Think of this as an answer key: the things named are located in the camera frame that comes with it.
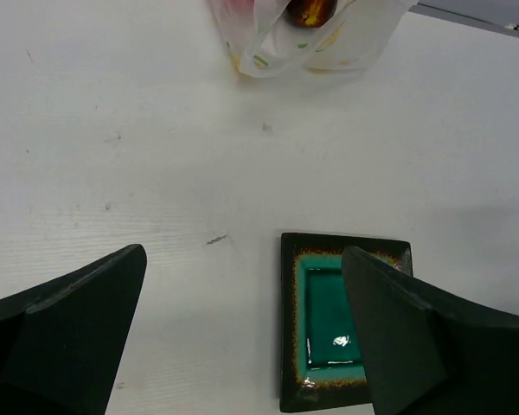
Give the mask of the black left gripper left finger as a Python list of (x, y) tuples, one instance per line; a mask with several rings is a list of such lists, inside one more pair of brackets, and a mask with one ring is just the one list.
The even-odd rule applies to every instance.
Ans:
[(0, 299), (0, 414), (106, 412), (146, 266), (128, 245)]

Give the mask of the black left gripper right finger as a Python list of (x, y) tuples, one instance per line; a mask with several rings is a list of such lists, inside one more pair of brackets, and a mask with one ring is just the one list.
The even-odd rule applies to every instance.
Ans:
[(343, 281), (377, 414), (519, 414), (519, 316), (397, 271), (357, 246)]

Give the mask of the translucent white plastic bag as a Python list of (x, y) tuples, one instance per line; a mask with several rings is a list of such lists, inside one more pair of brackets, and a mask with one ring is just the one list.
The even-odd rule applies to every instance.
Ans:
[(290, 1), (211, 1), (221, 37), (236, 69), (253, 78), (272, 78), (298, 68), (361, 70), (384, 51), (413, 1), (338, 1), (322, 27), (289, 22)]

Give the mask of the dark brown fake fruit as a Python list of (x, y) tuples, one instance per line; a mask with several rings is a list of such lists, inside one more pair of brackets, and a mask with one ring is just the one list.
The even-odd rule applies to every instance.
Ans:
[(317, 29), (335, 14), (337, 0), (291, 0), (285, 8), (290, 23), (302, 29)]

